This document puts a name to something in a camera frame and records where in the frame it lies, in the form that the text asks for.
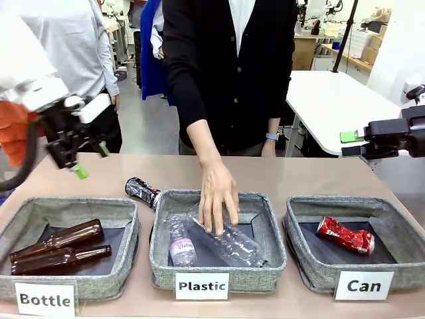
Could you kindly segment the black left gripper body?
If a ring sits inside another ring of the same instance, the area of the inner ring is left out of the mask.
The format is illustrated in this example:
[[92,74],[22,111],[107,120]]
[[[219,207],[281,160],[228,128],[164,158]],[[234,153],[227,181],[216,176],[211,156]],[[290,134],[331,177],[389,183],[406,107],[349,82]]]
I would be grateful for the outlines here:
[[48,140],[46,149],[56,166],[72,169],[78,164],[77,153],[85,146],[101,153],[101,140],[90,124],[81,122],[79,112],[90,99],[61,99],[39,113],[39,122]]

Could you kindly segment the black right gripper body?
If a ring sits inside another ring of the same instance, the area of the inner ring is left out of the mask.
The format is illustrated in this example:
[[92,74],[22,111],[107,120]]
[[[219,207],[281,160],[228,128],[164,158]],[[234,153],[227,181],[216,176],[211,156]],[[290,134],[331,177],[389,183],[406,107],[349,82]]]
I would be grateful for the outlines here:
[[370,122],[364,131],[364,158],[397,157],[400,150],[412,158],[424,157],[423,116]]

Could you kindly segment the person's right hand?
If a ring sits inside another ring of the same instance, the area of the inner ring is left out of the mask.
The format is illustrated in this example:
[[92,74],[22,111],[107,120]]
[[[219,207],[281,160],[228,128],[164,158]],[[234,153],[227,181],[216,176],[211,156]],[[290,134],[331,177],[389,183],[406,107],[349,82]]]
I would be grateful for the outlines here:
[[199,202],[198,222],[206,232],[224,233],[223,206],[226,207],[230,222],[238,223],[239,200],[236,182],[220,157],[201,161],[202,185]]

